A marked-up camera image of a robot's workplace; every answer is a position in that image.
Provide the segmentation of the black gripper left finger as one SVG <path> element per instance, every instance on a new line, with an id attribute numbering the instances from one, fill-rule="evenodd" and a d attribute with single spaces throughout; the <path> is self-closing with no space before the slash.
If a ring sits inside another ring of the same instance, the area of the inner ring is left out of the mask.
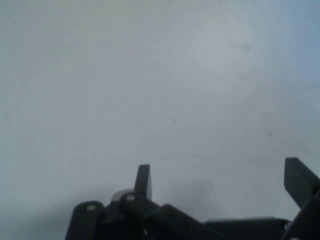
<path id="1" fill-rule="evenodd" d="M 151 200 L 150 165 L 138 167 L 132 189 L 117 192 L 105 206 L 78 204 L 68 225 L 67 240 L 216 240 L 218 234 L 172 205 Z"/>

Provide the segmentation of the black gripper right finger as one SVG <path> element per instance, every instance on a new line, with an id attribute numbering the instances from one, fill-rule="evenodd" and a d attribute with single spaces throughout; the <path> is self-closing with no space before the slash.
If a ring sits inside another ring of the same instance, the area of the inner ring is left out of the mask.
<path id="1" fill-rule="evenodd" d="M 299 211 L 286 227 L 283 240 L 320 238 L 320 178 L 299 158 L 287 157 L 284 163 L 284 188 Z"/>

